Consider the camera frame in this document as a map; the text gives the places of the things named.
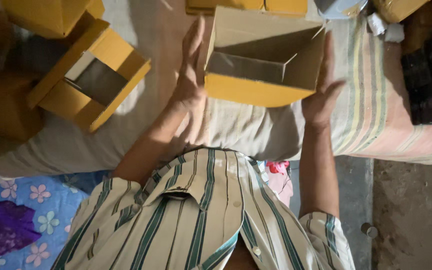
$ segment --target person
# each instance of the person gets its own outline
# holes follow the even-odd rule
[[[201,148],[156,169],[183,118],[206,102],[196,78],[204,24],[183,39],[169,103],[81,203],[52,269],[354,269],[330,140],[344,84],[333,79],[330,33],[317,91],[302,101],[299,219],[242,153]]]

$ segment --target man's right hand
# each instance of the man's right hand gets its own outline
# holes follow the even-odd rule
[[[302,112],[306,125],[317,129],[329,127],[331,113],[335,108],[339,93],[345,85],[345,81],[334,80],[334,57],[333,34],[328,32],[316,93],[302,101]]]
[[[205,20],[201,16],[191,25],[183,39],[183,61],[179,70],[177,86],[170,102],[180,102],[184,107],[193,111],[206,102],[206,90],[200,85],[196,77],[199,51],[205,33]]]

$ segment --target shirt pocket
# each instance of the shirt pocket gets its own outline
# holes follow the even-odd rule
[[[196,200],[200,209],[207,211],[208,200],[214,182],[207,181],[206,177],[193,174],[180,174],[171,176],[167,181],[161,181],[149,194],[142,207],[152,205],[160,197],[169,197],[173,200]]]

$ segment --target bedsheet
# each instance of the bedsheet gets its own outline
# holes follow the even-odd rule
[[[181,40],[194,20],[185,14],[185,2],[103,2],[103,19],[152,58],[152,70],[94,134],[46,113],[39,134],[0,157],[0,177],[114,169],[171,96],[181,62]],[[211,17],[206,22],[209,30]],[[401,48],[373,36],[366,25],[363,15],[326,25],[335,39],[335,77],[347,80],[331,120],[334,153],[432,164],[432,125],[411,124],[399,62]],[[209,98],[185,118],[162,162],[198,146],[237,150],[256,160],[297,160],[303,133],[301,102],[264,108]]]
[[[10,200],[35,210],[35,243],[0,256],[0,270],[50,269],[62,250],[81,201],[109,171],[35,176],[0,181],[0,201]]]

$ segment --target striped shirt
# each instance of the striped shirt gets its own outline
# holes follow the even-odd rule
[[[213,149],[178,157],[144,188],[106,178],[52,269],[223,269],[238,235],[259,269],[354,269],[340,221],[298,220],[265,179],[256,161]]]

